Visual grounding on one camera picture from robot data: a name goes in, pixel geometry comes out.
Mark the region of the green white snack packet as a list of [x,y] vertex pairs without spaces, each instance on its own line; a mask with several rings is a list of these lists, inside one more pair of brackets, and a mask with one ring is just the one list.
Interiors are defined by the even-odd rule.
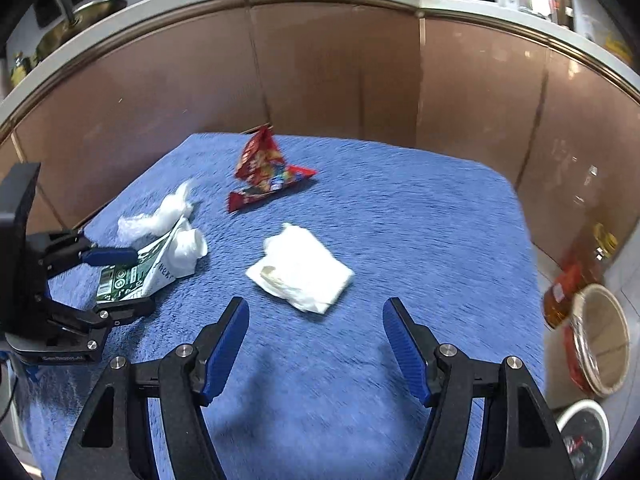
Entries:
[[135,264],[107,266],[96,290],[97,304],[114,304],[153,296],[174,281],[195,273],[208,254],[203,233],[181,217],[172,230],[138,251]]

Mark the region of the clear white plastic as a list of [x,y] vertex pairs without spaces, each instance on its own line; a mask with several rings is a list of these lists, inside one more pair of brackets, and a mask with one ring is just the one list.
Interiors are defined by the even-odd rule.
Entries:
[[120,217],[117,222],[118,240],[131,244],[146,236],[161,237],[170,232],[181,218],[189,218],[193,211],[189,200],[192,184],[192,180],[182,182],[175,192],[163,198],[152,214]]

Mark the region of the white tissue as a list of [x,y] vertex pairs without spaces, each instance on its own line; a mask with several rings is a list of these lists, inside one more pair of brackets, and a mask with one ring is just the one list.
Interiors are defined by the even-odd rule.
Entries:
[[355,276],[314,234],[295,224],[283,223],[279,234],[266,238],[264,253],[245,275],[300,312],[324,315]]

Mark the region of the red snack bag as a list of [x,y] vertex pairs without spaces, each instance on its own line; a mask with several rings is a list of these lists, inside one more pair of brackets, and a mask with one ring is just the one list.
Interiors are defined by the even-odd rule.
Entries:
[[262,125],[245,144],[236,164],[234,177],[245,186],[229,193],[228,211],[262,202],[316,174],[317,170],[289,164],[274,140],[272,125]]

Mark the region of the white trash bin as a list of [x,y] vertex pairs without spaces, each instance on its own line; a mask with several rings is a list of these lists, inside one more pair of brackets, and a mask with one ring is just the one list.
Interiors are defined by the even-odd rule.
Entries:
[[576,479],[598,480],[610,448],[610,425],[601,405],[584,399],[570,405],[556,419]]

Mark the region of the wooden waste basket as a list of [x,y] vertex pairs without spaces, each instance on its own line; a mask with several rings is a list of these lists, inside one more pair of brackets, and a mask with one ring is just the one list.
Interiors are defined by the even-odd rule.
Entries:
[[629,327],[622,306],[606,287],[591,284],[573,299],[563,322],[563,344],[570,380],[588,396],[612,396],[627,377]]

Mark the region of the cooking oil bottle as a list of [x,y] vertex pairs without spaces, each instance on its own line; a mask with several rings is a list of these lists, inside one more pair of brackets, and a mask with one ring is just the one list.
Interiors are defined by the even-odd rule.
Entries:
[[586,226],[563,257],[560,274],[542,297],[544,320],[558,327],[570,314],[574,296],[591,284],[602,284],[617,250],[616,236],[601,222]]

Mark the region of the blue towel mat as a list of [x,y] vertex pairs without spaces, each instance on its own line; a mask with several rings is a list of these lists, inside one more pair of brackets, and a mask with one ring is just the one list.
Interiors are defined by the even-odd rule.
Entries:
[[[401,479],[427,411],[409,393],[383,330],[399,298],[416,322],[473,359],[519,356],[544,380],[535,252],[510,183],[476,162],[340,139],[284,136],[285,157],[317,170],[229,214],[237,134],[194,134],[87,226],[102,245],[117,220],[155,209],[191,181],[191,222],[209,252],[163,288],[155,313],[113,330],[107,358],[158,359],[243,297],[250,326],[221,396],[204,417],[231,479]],[[287,223],[309,230],[355,276],[325,314],[299,312],[246,276]]]

